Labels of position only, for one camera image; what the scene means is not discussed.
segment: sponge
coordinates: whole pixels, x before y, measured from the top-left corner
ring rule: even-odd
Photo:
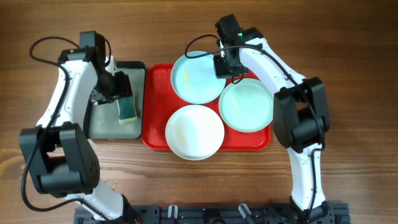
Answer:
[[[129,123],[138,119],[134,96],[117,100],[119,108],[119,123]]]

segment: robotic arm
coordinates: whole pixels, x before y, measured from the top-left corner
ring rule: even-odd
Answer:
[[[132,96],[129,77],[123,72],[114,72],[111,55],[105,63],[105,42],[95,31],[82,32],[78,49],[62,51],[58,82],[50,104],[36,128],[21,131],[19,144],[27,162],[26,169],[39,193],[77,202],[97,220],[135,223],[139,218],[126,198],[100,179],[98,158],[83,131],[87,128],[92,104],[112,103]],[[56,146],[62,146],[64,156],[47,154]],[[28,163],[32,153],[33,159]],[[26,176],[23,176],[22,198],[29,208],[45,212],[62,205],[34,207],[26,198],[25,182]]]
[[[320,177],[320,151],[315,151],[313,155],[312,151],[322,145],[309,105],[298,110],[296,104],[297,101],[311,104],[322,132],[327,131],[329,117],[322,82],[316,77],[307,80],[292,70],[271,50],[267,40],[256,28],[240,28],[233,14],[222,17],[216,23],[216,30],[221,49],[227,49],[214,57],[216,76],[235,77],[248,68],[274,94],[274,131],[281,145],[287,148],[292,167],[291,203],[301,217],[311,214],[309,220],[316,220],[324,214],[326,201]],[[300,96],[300,88],[304,90],[309,102]]]

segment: cable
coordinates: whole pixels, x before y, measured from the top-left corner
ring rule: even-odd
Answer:
[[[231,83],[232,84],[238,84],[240,81],[242,81],[243,79],[244,79],[244,76],[245,76],[245,72],[244,72],[244,69],[243,69],[243,73],[242,73],[242,78],[240,78],[237,82],[234,82],[234,79],[235,79],[235,75],[232,75],[232,77],[231,77]]]
[[[34,43],[32,44],[32,46],[30,47],[29,54],[30,54],[30,57],[32,57],[32,59],[34,59],[34,60],[36,60],[36,61],[39,61],[39,62],[43,62],[43,63],[50,64],[50,65],[54,65],[54,66],[60,68],[60,69],[64,72],[64,74],[65,74],[65,86],[63,87],[63,90],[62,90],[62,93],[61,93],[61,97],[60,97],[60,99],[59,99],[59,101],[58,101],[58,103],[57,103],[57,105],[56,105],[56,107],[55,107],[55,110],[54,110],[53,115],[51,115],[51,119],[50,119],[48,125],[44,128],[42,134],[40,135],[39,139],[38,139],[37,142],[35,143],[35,146],[34,146],[32,152],[31,152],[30,156],[29,156],[28,159],[26,160],[26,166],[25,166],[24,172],[23,172],[23,174],[22,174],[22,180],[21,180],[21,195],[22,195],[22,200],[24,201],[25,205],[26,205],[28,208],[30,208],[31,210],[36,211],[36,212],[47,212],[47,211],[51,211],[51,210],[54,210],[54,209],[56,209],[56,208],[62,207],[62,206],[66,205],[66,204],[68,204],[68,203],[71,203],[71,202],[80,202],[82,205],[86,205],[87,208],[89,208],[89,209],[92,210],[93,212],[97,213],[99,216],[103,217],[106,221],[109,221],[109,219],[108,219],[105,215],[103,215],[101,212],[99,212],[97,209],[95,209],[94,207],[92,207],[90,204],[88,204],[87,202],[85,202],[85,201],[84,201],[83,199],[81,199],[81,198],[74,198],[74,199],[66,200],[66,201],[64,201],[64,202],[62,202],[62,203],[59,203],[59,204],[57,204],[57,205],[54,205],[54,206],[51,206],[51,207],[48,207],[48,208],[38,208],[38,207],[35,207],[34,205],[32,205],[32,204],[29,202],[29,200],[28,200],[28,198],[27,198],[27,194],[26,194],[27,173],[28,173],[28,171],[29,171],[29,168],[30,168],[30,165],[31,165],[31,163],[32,163],[33,157],[34,157],[34,155],[36,154],[36,152],[37,152],[37,150],[38,150],[38,148],[39,148],[39,145],[42,144],[42,141],[45,139],[45,137],[46,137],[46,135],[47,135],[49,129],[51,128],[51,125],[53,125],[54,121],[57,119],[59,110],[60,110],[60,108],[61,108],[61,106],[62,106],[62,103],[63,103],[63,101],[65,100],[65,96],[66,96],[66,94],[67,94],[67,92],[68,92],[68,87],[69,87],[69,82],[70,82],[70,78],[69,78],[69,75],[68,75],[68,71],[67,71],[63,66],[61,66],[61,65],[58,64],[58,63],[49,61],[49,60],[37,58],[36,56],[33,55],[33,49],[34,49],[34,47],[35,47],[37,44],[39,44],[40,42],[45,41],[45,40],[49,40],[49,39],[64,40],[64,41],[67,41],[67,42],[73,44],[73,45],[76,46],[76,47],[79,47],[79,45],[77,45],[76,43],[72,42],[71,40],[65,39],[65,38],[63,38],[63,37],[44,37],[44,38],[41,38],[41,39],[39,39],[38,41],[34,42]]]
[[[107,67],[111,63],[112,50],[111,50],[111,44],[109,43],[109,41],[107,39],[105,39],[105,41],[109,47],[109,59],[107,62],[105,62],[105,67]]]
[[[204,53],[201,55],[196,55],[196,56],[188,56],[187,52],[188,52],[188,48],[189,46],[191,46],[196,40],[201,39],[203,36],[197,37],[196,39],[194,39],[193,41],[191,41],[188,45],[187,48],[185,48],[185,56],[186,58],[200,58],[200,57],[204,57],[207,55],[211,55],[211,54],[215,54],[224,50],[229,50],[229,49],[238,49],[238,48],[247,48],[247,49],[253,49],[253,50],[257,50],[260,53],[266,55],[267,57],[269,57],[284,73],[284,75],[297,87],[298,92],[300,93],[300,95],[302,96],[302,98],[304,99],[304,101],[307,103],[308,108],[310,109],[311,112],[311,116],[314,119],[315,125],[317,126],[318,129],[318,137],[320,139],[321,142],[321,148],[319,149],[313,149],[310,153],[310,158],[311,158],[311,163],[312,163],[312,177],[313,177],[313,193],[312,193],[312,199],[311,199],[311,204],[310,204],[310,208],[308,209],[308,213],[307,213],[307,217],[305,217],[305,219],[307,220],[307,222],[309,222],[310,220],[310,215],[312,212],[312,208],[313,208],[313,204],[315,202],[315,196],[317,194],[317,178],[316,178],[316,172],[315,172],[315,157],[314,157],[314,153],[319,151],[322,152],[325,149],[325,138],[323,136],[323,131],[322,128],[319,124],[318,118],[315,114],[315,111],[311,105],[310,100],[308,99],[308,97],[306,96],[306,94],[304,93],[304,91],[301,89],[301,87],[299,86],[299,84],[292,78],[291,74],[289,74],[286,69],[269,53],[267,53],[265,50],[263,49],[259,49],[256,48],[254,46],[251,45],[235,45],[235,46],[228,46],[228,47],[223,47],[222,49],[218,49],[218,50],[214,50],[212,52],[208,52],[208,53]]]
[[[214,53],[217,53],[217,52],[222,51],[222,49],[221,49],[221,50],[219,50],[219,51],[213,51],[213,52],[210,52],[210,53],[205,53],[205,54],[201,54],[201,55],[197,55],[197,56],[188,56],[188,55],[187,55],[187,52],[188,52],[189,47],[190,47],[193,43],[195,43],[197,40],[202,39],[202,38],[204,38],[204,37],[214,37],[214,38],[216,38],[216,39],[217,39],[217,45],[219,45],[219,44],[218,44],[218,41],[220,41],[220,39],[219,39],[216,35],[214,35],[214,34],[205,34],[205,35],[201,35],[201,36],[199,36],[199,37],[193,39],[191,42],[189,42],[189,44],[188,44],[187,47],[185,48],[185,53],[184,53],[184,55],[186,56],[186,58],[190,58],[190,59],[193,59],[193,58],[200,58],[200,57],[203,57],[203,56],[211,55],[211,54],[214,54]]]

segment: wood grain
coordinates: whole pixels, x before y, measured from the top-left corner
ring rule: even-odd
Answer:
[[[117,60],[150,67],[176,61],[187,43],[215,34],[215,22],[230,13],[261,30],[296,71],[323,80],[331,121],[322,154],[327,199],[349,203],[353,223],[397,223],[397,9],[397,1],[376,0],[1,1],[0,223],[71,223],[76,207],[33,212],[19,192],[19,132],[41,117],[57,81],[56,68],[29,58],[35,40],[59,35],[77,42],[81,31],[96,30]],[[49,41],[35,53],[55,60],[69,47]],[[215,45],[203,40],[195,49]],[[135,205],[288,202],[292,190],[289,158],[274,136],[261,152],[219,152],[199,162],[152,151],[141,140],[92,145],[101,177]],[[37,206],[59,202],[31,183],[28,194]]]

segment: gray tray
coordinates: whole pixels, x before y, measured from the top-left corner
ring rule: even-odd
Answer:
[[[138,139],[142,134],[142,108],[144,103],[145,65],[142,62],[118,62],[117,70],[129,76],[138,119],[119,123],[117,102],[92,106],[89,139]]]

